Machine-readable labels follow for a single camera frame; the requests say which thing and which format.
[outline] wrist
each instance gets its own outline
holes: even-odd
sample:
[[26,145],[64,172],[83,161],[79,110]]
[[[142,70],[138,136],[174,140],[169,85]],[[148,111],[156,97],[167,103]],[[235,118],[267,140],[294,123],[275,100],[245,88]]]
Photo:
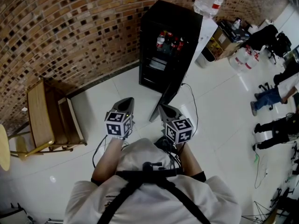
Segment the wrist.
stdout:
[[124,139],[123,139],[123,137],[112,137],[110,143],[112,143],[112,142],[122,145],[124,142]]

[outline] jeans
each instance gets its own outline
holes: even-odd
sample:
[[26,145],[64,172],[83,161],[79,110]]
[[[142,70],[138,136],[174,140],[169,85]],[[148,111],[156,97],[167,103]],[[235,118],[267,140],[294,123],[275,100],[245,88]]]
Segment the jeans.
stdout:
[[265,105],[273,105],[279,102],[281,102],[281,97],[278,88],[273,88],[259,94],[258,100],[254,104],[254,108],[255,110],[259,110]]
[[272,131],[273,138],[265,140],[257,145],[258,149],[270,148],[276,144],[286,143],[290,141],[286,128],[286,118],[273,121],[268,124],[260,126],[257,131],[259,133]]

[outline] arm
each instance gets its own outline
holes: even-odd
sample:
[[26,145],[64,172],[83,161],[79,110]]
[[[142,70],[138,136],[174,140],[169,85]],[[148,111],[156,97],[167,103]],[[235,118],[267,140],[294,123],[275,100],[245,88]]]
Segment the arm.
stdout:
[[202,172],[200,165],[198,164],[196,158],[194,157],[189,145],[186,143],[184,145],[183,151],[180,151],[183,144],[177,144],[177,149],[179,154],[179,158],[182,162],[182,167],[186,176],[194,176]]
[[289,97],[291,97],[293,94],[295,94],[295,92],[297,92],[297,89],[294,86],[293,88],[290,89],[290,91],[287,93],[287,95],[281,99],[281,103],[284,104],[288,100]]
[[93,171],[92,179],[103,183],[115,174],[121,156],[123,141],[112,138],[108,147]]

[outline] blue jeans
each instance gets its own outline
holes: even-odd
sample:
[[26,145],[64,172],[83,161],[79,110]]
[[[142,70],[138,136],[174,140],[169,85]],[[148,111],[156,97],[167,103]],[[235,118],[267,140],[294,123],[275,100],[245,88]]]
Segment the blue jeans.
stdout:
[[259,110],[265,105],[273,105],[279,102],[281,102],[281,97],[278,88],[273,88],[259,94],[258,100],[254,104],[254,108],[255,110]]

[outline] black pants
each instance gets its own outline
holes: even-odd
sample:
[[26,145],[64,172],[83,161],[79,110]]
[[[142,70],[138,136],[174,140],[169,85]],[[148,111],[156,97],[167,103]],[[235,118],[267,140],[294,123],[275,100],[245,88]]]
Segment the black pants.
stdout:
[[268,124],[264,124],[258,128],[258,132],[265,132],[265,131],[274,131],[273,137],[269,140],[265,140],[257,145],[258,149],[266,149],[270,148],[276,144],[286,143],[289,140],[288,133],[285,130],[286,127],[286,118],[282,118],[276,121],[273,121]]

